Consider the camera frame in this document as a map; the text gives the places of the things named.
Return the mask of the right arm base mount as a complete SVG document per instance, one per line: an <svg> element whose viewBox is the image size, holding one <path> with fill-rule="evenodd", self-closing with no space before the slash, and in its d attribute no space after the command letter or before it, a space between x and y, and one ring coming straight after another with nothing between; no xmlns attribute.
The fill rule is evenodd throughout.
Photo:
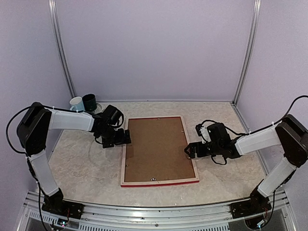
<svg viewBox="0 0 308 231"><path fill-rule="evenodd" d="M272 209L269 197L264 197L257 189L254 189L246 201L231 203L232 218L242 218Z"/></svg>

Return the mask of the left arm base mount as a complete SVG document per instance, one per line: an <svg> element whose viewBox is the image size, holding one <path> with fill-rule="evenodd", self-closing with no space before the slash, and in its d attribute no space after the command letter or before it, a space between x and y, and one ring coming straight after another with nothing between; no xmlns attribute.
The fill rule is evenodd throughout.
<svg viewBox="0 0 308 231"><path fill-rule="evenodd" d="M81 219L84 205L77 202L66 201L62 197L45 196L42 210L74 219Z"/></svg>

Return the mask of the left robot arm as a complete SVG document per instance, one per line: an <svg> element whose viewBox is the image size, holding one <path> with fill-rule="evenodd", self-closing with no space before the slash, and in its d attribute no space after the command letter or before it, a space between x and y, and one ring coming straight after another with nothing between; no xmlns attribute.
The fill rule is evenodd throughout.
<svg viewBox="0 0 308 231"><path fill-rule="evenodd" d="M103 148L130 144L130 131L124 130L123 113L108 105L100 113L72 111L44 106L39 102L28 107L17 126L17 137L24 149L27 163L45 203L57 214L67 210L67 202L52 175L46 155L48 133L51 130L80 130L90 132L94 139L101 138Z"/></svg>

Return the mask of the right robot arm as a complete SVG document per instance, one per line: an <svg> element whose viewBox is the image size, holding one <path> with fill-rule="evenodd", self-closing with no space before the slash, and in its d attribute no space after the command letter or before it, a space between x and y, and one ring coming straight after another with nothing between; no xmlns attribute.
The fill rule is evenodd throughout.
<svg viewBox="0 0 308 231"><path fill-rule="evenodd" d="M292 114L257 131L238 134L234 139L223 123L212 121L207 127L199 124L196 130L202 140L191 142L184 149L191 159L220 155L227 160L254 152L274 155L266 158L270 172L257 186L257 195L246 203L247 211L252 214L263 208L264 198L285 184L308 160L308 130Z"/></svg>

